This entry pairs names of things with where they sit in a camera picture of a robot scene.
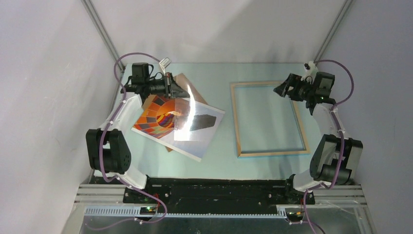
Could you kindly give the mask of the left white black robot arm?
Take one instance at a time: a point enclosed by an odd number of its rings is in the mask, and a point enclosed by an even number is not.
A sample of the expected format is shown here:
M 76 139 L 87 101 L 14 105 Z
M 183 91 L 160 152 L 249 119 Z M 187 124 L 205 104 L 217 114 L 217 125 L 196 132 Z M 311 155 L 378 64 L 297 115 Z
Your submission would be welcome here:
M 172 73 L 166 72 L 167 59 L 158 63 L 160 78 L 151 75 L 148 63 L 134 63 L 127 83 L 120 85 L 121 100 L 108 118 L 97 129 L 86 132 L 90 167 L 102 173 L 106 182 L 117 179 L 129 188 L 137 188 L 135 197 L 142 203 L 152 201 L 154 190 L 146 185 L 147 176 L 131 167 L 131 152 L 124 137 L 131 128 L 131 119 L 150 95 L 167 100 L 189 98 L 189 93 L 178 85 Z

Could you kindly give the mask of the colourful printed photo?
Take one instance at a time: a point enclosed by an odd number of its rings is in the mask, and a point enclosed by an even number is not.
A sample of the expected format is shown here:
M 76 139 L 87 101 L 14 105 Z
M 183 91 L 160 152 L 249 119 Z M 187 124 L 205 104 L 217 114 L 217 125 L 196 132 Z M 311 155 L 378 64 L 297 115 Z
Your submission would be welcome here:
M 196 161 L 201 161 L 225 115 L 225 111 L 195 98 L 167 99 L 155 96 L 132 131 Z

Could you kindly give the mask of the wooden picture frame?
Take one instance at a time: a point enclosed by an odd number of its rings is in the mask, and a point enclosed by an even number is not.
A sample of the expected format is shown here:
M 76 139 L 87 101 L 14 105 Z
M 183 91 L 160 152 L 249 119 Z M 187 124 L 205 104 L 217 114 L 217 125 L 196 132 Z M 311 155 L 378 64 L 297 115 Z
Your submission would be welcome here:
M 273 91 L 280 84 L 250 81 L 230 85 L 239 158 L 311 152 L 298 104 Z

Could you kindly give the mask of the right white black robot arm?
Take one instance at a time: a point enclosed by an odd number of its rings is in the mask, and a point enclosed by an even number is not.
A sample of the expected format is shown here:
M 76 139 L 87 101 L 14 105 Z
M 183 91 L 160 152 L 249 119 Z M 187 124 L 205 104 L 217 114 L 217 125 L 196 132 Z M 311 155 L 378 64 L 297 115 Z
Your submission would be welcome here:
M 305 102 L 322 134 L 309 169 L 292 175 L 290 186 L 283 191 L 285 201 L 290 204 L 301 200 L 305 191 L 349 185 L 354 181 L 363 144 L 351 138 L 343 127 L 338 115 L 338 103 L 330 97 L 334 82 L 335 76 L 326 72 L 316 72 L 314 77 L 290 73 L 273 90 L 280 97 Z

